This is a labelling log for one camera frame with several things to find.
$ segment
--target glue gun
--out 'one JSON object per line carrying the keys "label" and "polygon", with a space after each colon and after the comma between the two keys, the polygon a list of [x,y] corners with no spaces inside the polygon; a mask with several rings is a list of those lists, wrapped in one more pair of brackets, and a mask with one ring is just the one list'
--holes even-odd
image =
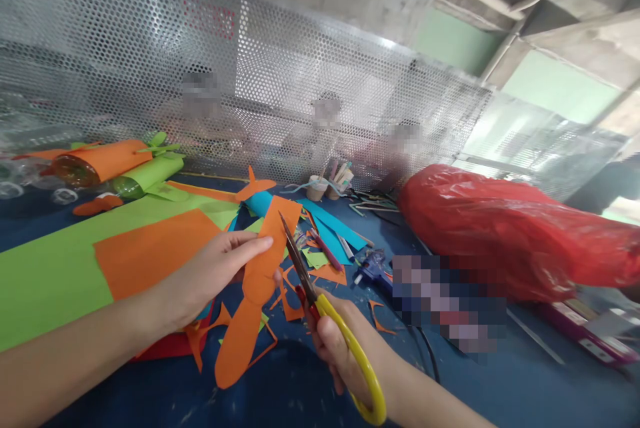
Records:
{"label": "glue gun", "polygon": [[362,265],[358,267],[358,274],[353,281],[356,285],[365,278],[369,283],[376,285],[389,300],[393,298],[393,283],[386,275],[383,268],[385,261],[384,249],[373,250],[368,252],[367,257],[363,260]]}

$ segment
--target blue table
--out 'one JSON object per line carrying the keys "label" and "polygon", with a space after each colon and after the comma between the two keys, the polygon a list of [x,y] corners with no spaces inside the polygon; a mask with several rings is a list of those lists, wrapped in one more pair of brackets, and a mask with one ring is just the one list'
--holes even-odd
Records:
{"label": "blue table", "polygon": [[[174,179],[226,191],[238,191],[243,186],[238,182],[200,177],[176,176]],[[0,251],[74,223],[72,207],[55,207],[35,196],[20,203],[0,202]],[[425,254],[405,225],[396,227],[372,215],[361,218],[344,200],[325,202],[323,207],[374,241],[376,247],[383,247],[387,259],[393,254]],[[238,228],[244,227],[242,222],[239,220]],[[354,272],[355,266],[349,267],[348,278],[351,279]],[[370,320],[369,300],[384,303],[368,287],[340,285],[336,288],[334,283],[324,280],[317,283],[338,297],[354,301]],[[221,301],[233,313],[240,298],[240,284],[228,287],[216,299],[214,317]],[[189,357],[127,364],[47,426],[366,426],[350,398],[336,396],[329,372],[316,357],[304,324],[287,323],[280,305],[268,311],[270,305],[267,304],[265,312],[278,336],[278,345],[230,389],[223,391],[215,385],[217,340],[225,330],[218,327],[209,332],[202,374]],[[427,331],[446,389],[500,427],[614,428],[640,422],[636,383],[600,365],[527,310],[511,309],[567,364],[556,364],[511,320],[507,321],[507,335],[499,345],[499,352],[480,363]],[[398,328],[396,336],[383,333],[385,340],[412,365],[432,373],[423,341],[403,329],[388,308],[378,310],[376,315],[384,326]],[[262,333],[256,353],[270,342],[269,336]]]}

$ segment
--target perforated metal sheet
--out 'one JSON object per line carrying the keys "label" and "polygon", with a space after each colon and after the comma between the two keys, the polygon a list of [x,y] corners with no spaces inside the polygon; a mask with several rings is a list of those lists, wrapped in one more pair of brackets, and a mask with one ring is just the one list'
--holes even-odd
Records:
{"label": "perforated metal sheet", "polygon": [[[195,72],[219,90],[206,117],[183,106]],[[252,164],[292,182],[338,156],[363,189],[452,163],[491,97],[458,70],[277,0],[0,0],[0,89],[89,140],[164,130],[192,170],[246,176]],[[339,101],[336,128],[315,116],[317,99]]]}
{"label": "perforated metal sheet", "polygon": [[[464,153],[526,169],[512,177],[564,201],[616,156],[629,139],[567,120],[544,108],[496,93]],[[457,161],[469,171],[504,177],[504,170]]]}

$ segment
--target scissors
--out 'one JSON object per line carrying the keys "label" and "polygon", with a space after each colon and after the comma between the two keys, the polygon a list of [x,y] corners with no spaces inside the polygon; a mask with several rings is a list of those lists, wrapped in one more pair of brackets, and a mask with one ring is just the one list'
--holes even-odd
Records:
{"label": "scissors", "polygon": [[353,393],[351,393],[351,398],[353,398],[353,402],[362,415],[362,418],[372,425],[380,426],[387,419],[387,405],[385,403],[385,397],[382,393],[382,388],[380,387],[378,378],[375,376],[375,372],[373,371],[365,352],[358,343],[358,340],[356,340],[347,324],[342,320],[342,317],[338,314],[323,293],[320,295],[316,294],[315,289],[311,284],[311,278],[309,278],[309,272],[302,262],[300,251],[293,242],[293,236],[287,226],[285,218],[282,216],[282,213],[280,213],[280,218],[282,218],[282,224],[285,227],[285,233],[287,235],[287,248],[291,255],[295,272],[298,274],[298,278],[300,278],[300,285],[295,287],[295,292],[298,295],[298,298],[300,298],[302,306],[305,305],[305,301],[309,302],[309,312],[316,321],[320,320],[320,316],[329,316],[334,320],[335,324],[338,325],[338,328],[340,328],[340,332],[342,333],[342,336],[344,336],[349,350],[353,353],[353,356],[365,377],[367,386],[371,392],[371,399],[373,400],[373,410],[369,410],[369,408],[367,408],[362,401],[356,398]]}

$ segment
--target right hand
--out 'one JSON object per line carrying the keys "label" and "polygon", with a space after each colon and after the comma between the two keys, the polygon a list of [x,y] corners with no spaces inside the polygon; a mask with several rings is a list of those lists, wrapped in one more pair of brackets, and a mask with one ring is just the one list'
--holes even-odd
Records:
{"label": "right hand", "polygon": [[[387,400],[387,412],[391,416],[390,394],[397,368],[403,363],[402,358],[391,349],[352,302],[336,298],[322,288],[317,287],[315,290],[318,295],[322,293],[327,297],[358,340],[380,382]],[[328,316],[321,317],[316,323],[309,313],[308,303],[305,304],[305,314],[315,349],[320,359],[328,364],[338,395],[342,395],[346,387],[368,408],[372,408],[371,394],[365,377],[347,347],[338,325]]]}

